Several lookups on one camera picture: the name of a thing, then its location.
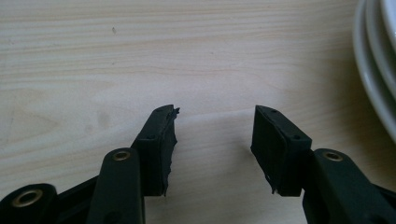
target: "wood grain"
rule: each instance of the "wood grain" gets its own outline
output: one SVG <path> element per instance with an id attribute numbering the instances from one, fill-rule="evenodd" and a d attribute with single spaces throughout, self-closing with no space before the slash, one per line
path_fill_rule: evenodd
<path id="1" fill-rule="evenodd" d="M 255 105 L 396 190 L 396 148 L 355 64 L 357 0 L 2 1 L 0 198 L 99 173 L 154 108 L 181 107 L 166 198 L 147 223 L 306 223 L 249 147 Z"/>

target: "metal rivet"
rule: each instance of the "metal rivet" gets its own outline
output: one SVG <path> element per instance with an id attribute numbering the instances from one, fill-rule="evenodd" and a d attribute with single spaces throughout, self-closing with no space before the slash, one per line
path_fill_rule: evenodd
<path id="1" fill-rule="evenodd" d="M 37 202 L 43 196 L 41 189 L 29 189 L 22 192 L 12 201 L 14 207 L 26 207 Z"/>
<path id="2" fill-rule="evenodd" d="M 323 156 L 330 161 L 342 161 L 344 158 L 335 152 L 325 151 Z"/>
<path id="3" fill-rule="evenodd" d="M 119 151 L 114 153 L 113 160 L 115 161 L 125 161 L 126 159 L 131 157 L 131 153 L 127 151 Z"/>

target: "wooden surface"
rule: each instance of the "wooden surface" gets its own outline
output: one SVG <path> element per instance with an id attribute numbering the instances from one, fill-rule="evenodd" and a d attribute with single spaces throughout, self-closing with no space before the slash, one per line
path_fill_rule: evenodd
<path id="1" fill-rule="evenodd" d="M 2 1 L 0 198 L 98 175 L 150 112 L 181 107 L 166 198 L 147 223 L 306 223 L 250 152 L 255 105 L 313 149 L 349 155 L 396 190 L 396 146 L 355 64 L 357 0 Z"/>

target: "plate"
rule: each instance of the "plate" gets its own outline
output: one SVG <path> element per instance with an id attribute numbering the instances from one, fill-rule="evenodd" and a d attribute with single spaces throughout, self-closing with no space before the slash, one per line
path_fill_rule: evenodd
<path id="1" fill-rule="evenodd" d="M 396 103 L 379 75 L 366 34 L 365 0 L 360 0 L 355 12 L 353 45 L 361 81 L 374 109 L 396 143 Z"/>
<path id="2" fill-rule="evenodd" d="M 393 99 L 396 99 L 396 54 L 390 44 L 378 0 L 367 0 L 366 28 L 375 62 Z"/>
<path id="3" fill-rule="evenodd" d="M 381 7 L 382 17 L 387 26 L 390 42 L 393 45 L 393 49 L 396 51 L 396 1 L 382 0 Z"/>

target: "stack of plates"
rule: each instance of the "stack of plates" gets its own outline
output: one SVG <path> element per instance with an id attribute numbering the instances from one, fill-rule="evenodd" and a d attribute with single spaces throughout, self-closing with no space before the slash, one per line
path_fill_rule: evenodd
<path id="1" fill-rule="evenodd" d="M 360 0 L 353 33 L 361 80 L 396 143 L 396 0 Z"/>

